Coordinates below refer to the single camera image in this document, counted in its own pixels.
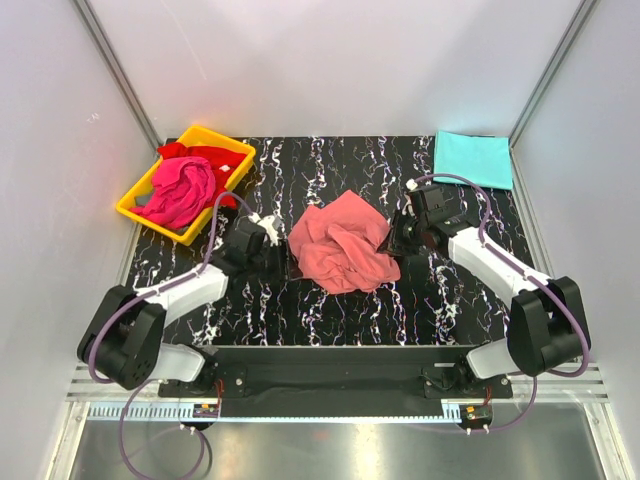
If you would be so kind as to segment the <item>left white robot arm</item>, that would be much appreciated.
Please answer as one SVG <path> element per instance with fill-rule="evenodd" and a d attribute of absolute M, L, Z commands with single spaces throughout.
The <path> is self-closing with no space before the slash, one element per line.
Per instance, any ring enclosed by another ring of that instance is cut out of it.
<path fill-rule="evenodd" d="M 215 386 L 209 353 L 163 341 L 178 318 L 241 289 L 250 277 L 290 280 L 299 276 L 275 215 L 237 221 L 221 247 L 191 270 L 155 286 L 116 285 L 98 306 L 77 347 L 78 359 L 96 382 L 134 390 L 150 380 L 177 381 L 196 396 Z"/>

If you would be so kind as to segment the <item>salmon pink t-shirt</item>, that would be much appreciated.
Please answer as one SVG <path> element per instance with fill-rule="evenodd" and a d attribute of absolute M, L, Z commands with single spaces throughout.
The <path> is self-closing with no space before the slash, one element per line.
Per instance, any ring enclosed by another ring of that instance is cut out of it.
<path fill-rule="evenodd" d="M 401 277 L 398 263 L 378 251 L 389 231 L 375 208 L 347 190 L 322 208 L 308 206 L 288 243 L 303 277 L 329 294 L 373 292 Z"/>

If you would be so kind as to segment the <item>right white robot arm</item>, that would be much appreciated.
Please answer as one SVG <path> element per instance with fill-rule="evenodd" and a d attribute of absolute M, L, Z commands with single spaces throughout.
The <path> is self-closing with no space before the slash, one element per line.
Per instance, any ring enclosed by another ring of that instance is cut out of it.
<path fill-rule="evenodd" d="M 473 274 L 509 309 L 505 336 L 469 350 L 447 374 L 445 385 L 466 396 L 490 379 L 511 373 L 535 378 L 560 365 L 589 362 L 591 340 L 579 286 L 528 267 L 495 243 L 483 223 L 453 214 L 438 185 L 407 184 L 407 207 L 394 213 L 379 250 L 407 257 L 438 252 Z"/>

